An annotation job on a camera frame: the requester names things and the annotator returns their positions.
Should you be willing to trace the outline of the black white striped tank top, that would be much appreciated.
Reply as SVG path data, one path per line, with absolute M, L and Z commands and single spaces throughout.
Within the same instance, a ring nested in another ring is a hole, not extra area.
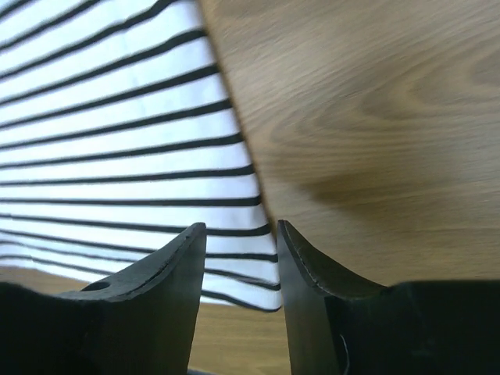
M 207 227 L 202 301 L 280 308 L 258 178 L 195 1 L 1 4 L 1 264 L 94 282 Z

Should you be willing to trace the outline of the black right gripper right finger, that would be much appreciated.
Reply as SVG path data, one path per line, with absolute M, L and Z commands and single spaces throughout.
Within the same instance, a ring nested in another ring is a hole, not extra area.
M 294 374 L 496 374 L 499 282 L 372 282 L 288 221 L 277 254 Z

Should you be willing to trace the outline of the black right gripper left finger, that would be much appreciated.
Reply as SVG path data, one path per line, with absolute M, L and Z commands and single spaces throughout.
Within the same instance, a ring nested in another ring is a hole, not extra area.
M 200 305 L 206 228 L 79 291 L 1 285 L 4 374 L 186 374 Z

